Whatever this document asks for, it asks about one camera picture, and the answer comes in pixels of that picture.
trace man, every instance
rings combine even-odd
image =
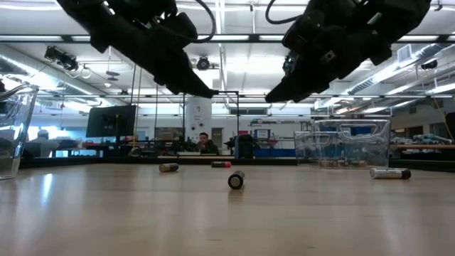
[[[196,146],[202,154],[220,154],[218,147],[212,142],[211,139],[208,139],[208,134],[205,132],[201,132],[199,134],[199,142]]]
[[[59,143],[49,140],[49,132],[46,130],[40,130],[38,132],[38,138],[30,141],[30,143],[38,143],[41,145],[40,157],[49,157],[52,150],[56,150]]]

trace silver battery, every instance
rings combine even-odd
[[[390,178],[390,179],[409,179],[411,171],[409,169],[378,169],[370,170],[370,176],[374,179]]]

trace battery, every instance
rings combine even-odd
[[[370,170],[370,176],[373,179],[391,178],[391,179],[409,179],[411,171],[409,169],[376,169]]]
[[[232,164],[228,162],[214,161],[212,162],[213,168],[230,168]]]
[[[227,184],[232,189],[238,190],[242,188],[244,179],[245,173],[243,171],[235,171],[231,176],[229,176]]]
[[[160,164],[159,165],[159,171],[164,173],[164,172],[172,172],[172,171],[177,171],[178,170],[178,164]]]

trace black robotic arm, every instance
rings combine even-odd
[[[379,65],[392,56],[391,44],[418,27],[431,0],[310,0],[283,45],[298,57],[291,72],[266,96],[267,102],[298,102],[343,79],[364,60]]]
[[[174,0],[57,1],[90,34],[90,42],[99,52],[109,46],[116,48],[174,94],[211,98],[218,93],[193,72],[183,51],[190,43],[204,43],[213,37],[215,18],[211,11],[212,33],[198,40],[195,26],[186,14],[177,14]],[[198,2],[210,10],[201,0]]]

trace clear plastic bin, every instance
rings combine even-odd
[[[337,138],[337,132],[295,132],[294,143],[298,164],[320,161],[325,155],[323,150],[330,149],[324,145],[335,144]]]
[[[37,94],[34,85],[0,93],[0,180],[16,177]]]
[[[322,120],[309,134],[296,133],[297,161],[317,161],[322,168],[388,167],[389,120]]]

